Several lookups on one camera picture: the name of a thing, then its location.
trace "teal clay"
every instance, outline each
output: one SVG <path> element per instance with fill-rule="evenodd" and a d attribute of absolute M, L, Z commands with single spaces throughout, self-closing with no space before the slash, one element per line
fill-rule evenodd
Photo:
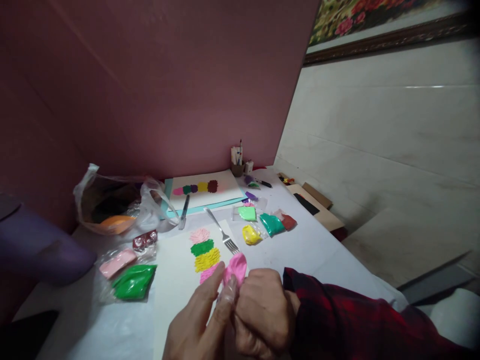
<path fill-rule="evenodd" d="M 260 215 L 260 221 L 268 232 L 268 235 L 270 236 L 285 231 L 285 226 L 282 224 L 280 219 L 274 215 L 268 215 L 267 213 L 263 213 L 262 215 Z"/>

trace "picture frame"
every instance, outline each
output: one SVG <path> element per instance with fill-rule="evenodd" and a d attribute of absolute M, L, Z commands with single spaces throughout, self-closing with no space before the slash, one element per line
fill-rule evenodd
<path fill-rule="evenodd" d="M 390 24 L 378 26 L 370 29 L 370 31 L 351 35 L 350 38 L 354 39 L 352 41 L 348 41 L 348 36 L 345 36 L 344 39 L 325 42 L 321 44 L 322 49 L 316 51 L 315 48 L 319 46 L 311 46 L 307 50 L 303 66 L 317 65 L 383 50 L 395 50 L 409 45 L 430 43 L 452 36 L 465 36 L 474 33 L 475 24 L 467 14 L 465 7 L 458 7 L 454 10 L 449 9 L 448 12 L 451 12 L 451 14 L 378 35 L 368 36 L 368 33 L 378 32 L 379 29 L 381 31 L 382 29 L 392 28 Z"/>

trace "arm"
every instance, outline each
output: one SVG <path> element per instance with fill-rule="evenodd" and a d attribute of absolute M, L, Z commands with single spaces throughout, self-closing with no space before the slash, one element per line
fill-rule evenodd
<path fill-rule="evenodd" d="M 283 287 L 296 294 L 293 359 L 330 354 L 335 359 L 437 359 L 468 357 L 469 351 L 440 336 L 430 319 L 408 306 L 396 312 L 373 300 L 285 268 Z"/>

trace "light pink clay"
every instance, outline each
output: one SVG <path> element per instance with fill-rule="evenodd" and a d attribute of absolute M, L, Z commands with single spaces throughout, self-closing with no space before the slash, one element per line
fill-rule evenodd
<path fill-rule="evenodd" d="M 137 255 L 132 249 L 125 249 L 115 256 L 112 260 L 104 262 L 100 265 L 100 272 L 104 277 L 110 279 L 120 269 L 123 269 L 128 264 L 134 262 L 137 259 Z"/>
<path fill-rule="evenodd" d="M 194 244 L 200 244 L 204 241 L 207 241 L 210 237 L 210 231 L 206 228 L 201 227 L 190 234 L 190 240 Z"/>

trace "plaid shirt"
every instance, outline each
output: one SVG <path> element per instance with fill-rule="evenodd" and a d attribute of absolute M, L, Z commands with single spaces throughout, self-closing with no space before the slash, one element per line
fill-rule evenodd
<path fill-rule="evenodd" d="M 286 267 L 283 287 L 300 299 L 293 359 L 458 359 L 471 352 L 439 335 L 432 321 L 408 306 L 396 312 L 373 300 Z"/>

